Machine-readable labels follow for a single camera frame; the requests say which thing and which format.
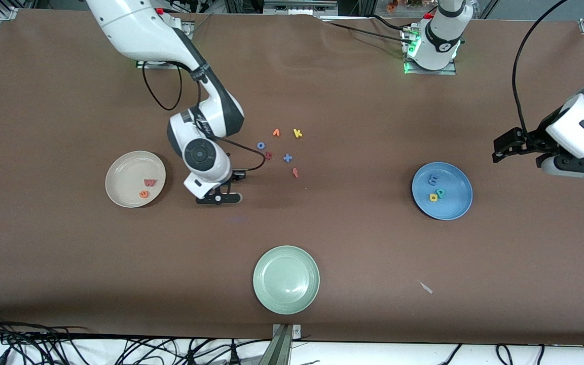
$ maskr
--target white floor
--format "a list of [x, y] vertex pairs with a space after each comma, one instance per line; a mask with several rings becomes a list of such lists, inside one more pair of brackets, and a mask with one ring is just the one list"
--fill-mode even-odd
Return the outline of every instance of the white floor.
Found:
[[[150, 344], [154, 346], [164, 342], [164, 340], [153, 340]], [[189, 340], [177, 340], [177, 352], [185, 355], [188, 350]], [[199, 353], [208, 349], [213, 349], [221, 344], [228, 344], [228, 340], [215, 340], [205, 346]], [[90, 365], [113, 365], [123, 352], [126, 345], [125, 340], [75, 340], [75, 344], [83, 354], [83, 357]], [[238, 354], [243, 359], [260, 356], [265, 352], [268, 342], [257, 342], [255, 344], [239, 347]], [[167, 346], [169, 351], [174, 351], [175, 346], [170, 343]], [[339, 342], [295, 342], [293, 345], [290, 365], [308, 365], [316, 362], [317, 365], [349, 365], [349, 364], [396, 364], [396, 365], [440, 365], [447, 360], [448, 356], [456, 345], [442, 344], [363, 344], [363, 343], [339, 343]], [[0, 344], [0, 355], [7, 346]], [[81, 365], [84, 361], [72, 350], [67, 343], [64, 344], [67, 360], [71, 365]], [[196, 359], [199, 365], [205, 365], [213, 356], [224, 351], [227, 347], [213, 352], [207, 356]], [[540, 347], [538, 346], [509, 346], [515, 365], [535, 365]], [[128, 356], [123, 363], [130, 364], [137, 362], [149, 347], [141, 348], [131, 356]], [[33, 355], [33, 350], [29, 347], [26, 352], [34, 360], [39, 360], [37, 355]], [[151, 355], [159, 355], [165, 364], [174, 363], [174, 356], [165, 351], [155, 351]], [[229, 354], [218, 358], [229, 360]], [[159, 358], [149, 358], [140, 362], [145, 365], [162, 365]], [[584, 347], [561, 347], [547, 346], [541, 365], [577, 365], [584, 364]], [[463, 364], [489, 364], [501, 365], [495, 354], [495, 347], [491, 345], [463, 345], [454, 356], [450, 365]], [[23, 365], [21, 355], [11, 353], [7, 365]]]

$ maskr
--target brown table surface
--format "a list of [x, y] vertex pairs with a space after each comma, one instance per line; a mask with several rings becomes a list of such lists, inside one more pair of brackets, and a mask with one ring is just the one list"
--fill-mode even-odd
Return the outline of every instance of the brown table surface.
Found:
[[[530, 25], [473, 21], [458, 75], [436, 77], [404, 75], [395, 41], [310, 16], [212, 16], [195, 43], [245, 110], [232, 139], [263, 141], [274, 159], [235, 187], [242, 203], [211, 207], [181, 184], [171, 113], [91, 14], [20, 10], [0, 29], [0, 317], [98, 333], [253, 338], [301, 323], [315, 340], [584, 344], [584, 180], [545, 175], [535, 155], [491, 160], [518, 125], [510, 70]], [[148, 77], [171, 104], [176, 71]], [[195, 102], [185, 79], [177, 111]], [[530, 127], [584, 86], [574, 22], [540, 26], [518, 83]], [[104, 189], [132, 150], [160, 155], [169, 176], [139, 209]], [[259, 162], [227, 151], [234, 166]], [[432, 161], [470, 178], [464, 217], [414, 205], [412, 176]], [[307, 250], [321, 274], [292, 316], [252, 289], [278, 245]]]

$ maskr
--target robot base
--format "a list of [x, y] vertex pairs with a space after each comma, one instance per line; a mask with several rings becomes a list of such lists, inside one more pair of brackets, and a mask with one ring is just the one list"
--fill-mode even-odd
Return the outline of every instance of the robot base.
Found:
[[413, 58], [409, 57], [406, 53], [404, 54], [404, 70], [406, 74], [424, 74], [424, 75], [456, 75], [456, 67], [454, 66], [454, 60], [442, 69], [425, 69], [420, 67]]
[[[246, 178], [245, 171], [234, 170], [231, 178], [224, 184], [220, 185], [219, 187], [209, 191], [206, 193], [202, 199], [195, 198], [195, 203], [199, 205], [208, 205], [208, 204], [237, 204], [243, 201], [243, 195], [240, 193], [232, 193], [231, 192], [231, 184], [234, 181], [240, 181]], [[227, 186], [227, 192], [222, 192], [222, 187]]]

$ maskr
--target blue plate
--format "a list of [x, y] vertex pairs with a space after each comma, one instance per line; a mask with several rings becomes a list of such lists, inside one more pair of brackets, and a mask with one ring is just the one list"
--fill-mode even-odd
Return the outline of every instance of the blue plate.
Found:
[[[443, 189], [443, 198], [430, 201], [429, 194]], [[463, 171], [445, 162], [422, 166], [414, 175], [412, 194], [423, 212], [438, 220], [455, 220], [472, 205], [472, 185]]]

